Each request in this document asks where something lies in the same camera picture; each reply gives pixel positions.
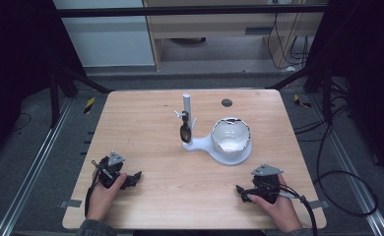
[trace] white base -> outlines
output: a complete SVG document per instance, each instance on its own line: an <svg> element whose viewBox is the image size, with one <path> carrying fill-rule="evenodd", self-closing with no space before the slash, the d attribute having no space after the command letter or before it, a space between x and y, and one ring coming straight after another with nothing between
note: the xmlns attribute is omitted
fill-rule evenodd
<svg viewBox="0 0 384 236"><path fill-rule="evenodd" d="M206 151L216 162L223 165L238 165L246 160L251 153L252 144L248 144L247 148L239 154L225 154L220 153L213 145L211 134L205 138L192 138L189 144L182 143L183 148L188 151L204 150Z"/></svg>

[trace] table top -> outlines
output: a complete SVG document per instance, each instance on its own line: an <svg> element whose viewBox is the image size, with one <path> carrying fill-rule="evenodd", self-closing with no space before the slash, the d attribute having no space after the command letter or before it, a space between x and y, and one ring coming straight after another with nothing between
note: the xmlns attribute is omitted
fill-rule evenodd
<svg viewBox="0 0 384 236"><path fill-rule="evenodd" d="M224 117L250 127L252 151L239 165L215 162L204 151L186 151L179 137L183 94L191 97L195 138L207 136ZM224 107L222 100L232 100ZM99 162L114 150L126 160L122 172L143 171L135 188L121 190L106 223L123 229L268 229L275 228L258 206L243 203L235 185L253 188L251 171L266 163L284 170L287 184L309 201L318 199L278 91L270 89L129 90L112 92L100 116L90 149L68 207L66 228L85 219L87 189ZM299 219L310 227L304 205L293 202ZM318 228L326 224L314 210Z"/></svg>

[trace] handheld controller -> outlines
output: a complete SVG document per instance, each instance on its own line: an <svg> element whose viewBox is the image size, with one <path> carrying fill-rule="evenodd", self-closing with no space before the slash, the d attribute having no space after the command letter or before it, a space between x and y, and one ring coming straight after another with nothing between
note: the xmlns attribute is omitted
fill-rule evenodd
<svg viewBox="0 0 384 236"><path fill-rule="evenodd" d="M120 175L119 171L122 168L124 157L117 154L115 151L112 151L110 156L104 157L97 168L99 169L99 182L109 189L112 184L115 182L116 178ZM135 175L128 175L124 184L120 189L124 190L128 187L136 187L137 181L140 180L142 172L138 172Z"/></svg>
<svg viewBox="0 0 384 236"><path fill-rule="evenodd" d="M270 204L274 204L280 192L280 183L278 174L284 171L276 167L263 164L251 173L254 175L253 184L254 189L244 190L242 187L236 185L237 193L240 194L244 203L251 203L252 201L247 195L257 195Z"/></svg>

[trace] vertical white post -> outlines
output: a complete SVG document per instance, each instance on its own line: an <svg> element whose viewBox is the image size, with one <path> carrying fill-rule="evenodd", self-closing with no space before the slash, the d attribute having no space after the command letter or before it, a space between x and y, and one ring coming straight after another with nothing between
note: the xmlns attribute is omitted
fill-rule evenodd
<svg viewBox="0 0 384 236"><path fill-rule="evenodd" d="M192 110L191 110L191 96L187 93L183 94L183 110L188 112L189 114L189 120L188 120L188 126L191 129L191 142L188 144L188 146L192 146L193 144L193 132L192 132Z"/></svg>

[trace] human hand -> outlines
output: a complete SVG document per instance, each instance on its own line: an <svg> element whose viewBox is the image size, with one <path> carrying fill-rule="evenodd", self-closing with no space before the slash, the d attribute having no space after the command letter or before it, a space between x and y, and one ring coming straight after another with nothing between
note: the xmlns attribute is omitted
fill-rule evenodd
<svg viewBox="0 0 384 236"><path fill-rule="evenodd" d="M102 184L97 183L91 194L89 202L89 211L87 219L94 219L103 221L106 214L112 206L119 188L124 184L127 174L122 173L109 189L103 187Z"/></svg>
<svg viewBox="0 0 384 236"><path fill-rule="evenodd" d="M278 175L279 183L286 185L282 175ZM272 218L275 225L284 233L302 228L295 209L293 208L292 201L288 198L278 196L274 204L266 202L264 199L256 195L248 195L248 198L265 210Z"/></svg>

